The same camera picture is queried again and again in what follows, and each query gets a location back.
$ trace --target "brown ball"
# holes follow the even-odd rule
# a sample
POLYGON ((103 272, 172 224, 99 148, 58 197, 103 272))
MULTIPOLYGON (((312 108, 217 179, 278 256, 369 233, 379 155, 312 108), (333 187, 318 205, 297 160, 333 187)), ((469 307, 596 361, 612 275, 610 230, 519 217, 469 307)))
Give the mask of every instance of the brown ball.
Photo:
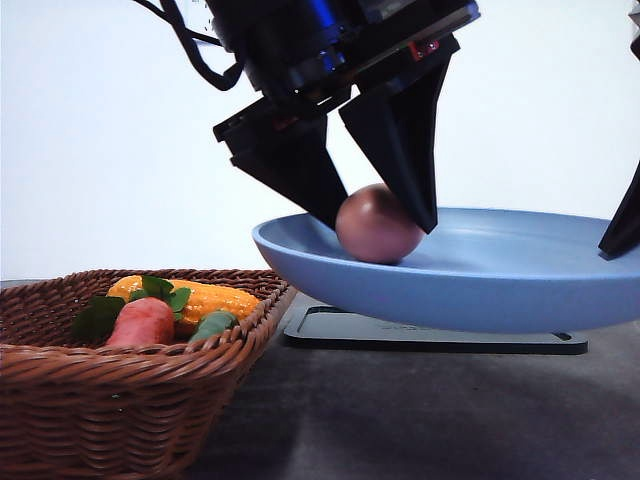
POLYGON ((342 247, 358 260, 386 264, 411 253, 424 236, 382 183, 361 188, 342 203, 336 234, 342 247))

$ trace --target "light blue plate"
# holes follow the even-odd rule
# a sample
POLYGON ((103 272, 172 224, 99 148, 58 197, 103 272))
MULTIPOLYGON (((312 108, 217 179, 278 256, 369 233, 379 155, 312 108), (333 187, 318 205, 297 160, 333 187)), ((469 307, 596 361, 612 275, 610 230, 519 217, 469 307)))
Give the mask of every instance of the light blue plate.
POLYGON ((347 311, 447 330, 584 330, 640 318, 640 248, 607 261, 605 220, 439 209, 436 229, 398 265, 354 260, 310 215, 257 226, 269 265, 347 311))

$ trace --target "table surface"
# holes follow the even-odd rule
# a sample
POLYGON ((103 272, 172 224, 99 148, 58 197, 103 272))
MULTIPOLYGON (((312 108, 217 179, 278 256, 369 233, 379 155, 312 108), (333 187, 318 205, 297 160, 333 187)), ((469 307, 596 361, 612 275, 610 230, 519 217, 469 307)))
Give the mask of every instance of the table surface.
POLYGON ((302 349, 284 327, 185 479, 640 478, 640 321, 576 356, 302 349))

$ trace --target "corn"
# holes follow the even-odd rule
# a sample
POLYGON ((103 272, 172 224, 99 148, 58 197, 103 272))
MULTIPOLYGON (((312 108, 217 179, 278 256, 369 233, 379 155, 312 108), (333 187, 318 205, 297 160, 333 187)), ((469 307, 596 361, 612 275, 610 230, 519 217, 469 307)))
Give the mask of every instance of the corn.
MULTIPOLYGON (((176 323, 176 336, 187 337, 195 332, 200 319, 216 310, 226 310, 233 313, 238 320, 249 315, 260 302, 250 293, 233 287, 209 285, 189 280, 169 279, 174 290, 189 288, 191 295, 182 310, 182 319, 176 323)), ((142 277, 131 275, 116 282, 107 293, 110 297, 121 297, 129 301, 131 292, 142 288, 142 277)))

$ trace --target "black cable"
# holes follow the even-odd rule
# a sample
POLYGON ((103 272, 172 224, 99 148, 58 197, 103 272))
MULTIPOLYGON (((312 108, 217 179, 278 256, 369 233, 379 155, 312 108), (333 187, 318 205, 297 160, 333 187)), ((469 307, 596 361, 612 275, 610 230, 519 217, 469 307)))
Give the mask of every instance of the black cable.
MULTIPOLYGON (((151 10, 153 13, 155 13, 158 17, 160 17, 165 22, 169 22, 167 15, 150 1, 148 0, 133 0, 133 1, 151 10)), ((185 26, 185 30, 191 36, 191 38, 195 38, 196 40, 200 40, 201 42, 205 42, 205 43, 210 43, 212 45, 217 45, 218 47, 222 46, 222 43, 220 43, 220 40, 218 40, 215 37, 210 37, 200 32, 194 32, 193 30, 188 29, 186 26, 185 26)))
POLYGON ((193 37, 189 35, 187 28, 185 27, 184 19, 182 18, 182 14, 176 5, 176 2, 174 0, 160 0, 160 4, 162 5, 166 20, 173 27, 178 40, 180 40, 180 43, 182 44, 182 48, 184 48, 187 57, 189 57, 191 65, 196 69, 200 76, 218 90, 223 91, 229 90, 238 83, 244 68, 244 52, 241 50, 236 50, 236 52, 234 52, 236 63, 229 67, 222 75, 214 72, 202 59, 202 55, 200 54, 200 50, 198 49, 196 42, 193 37))

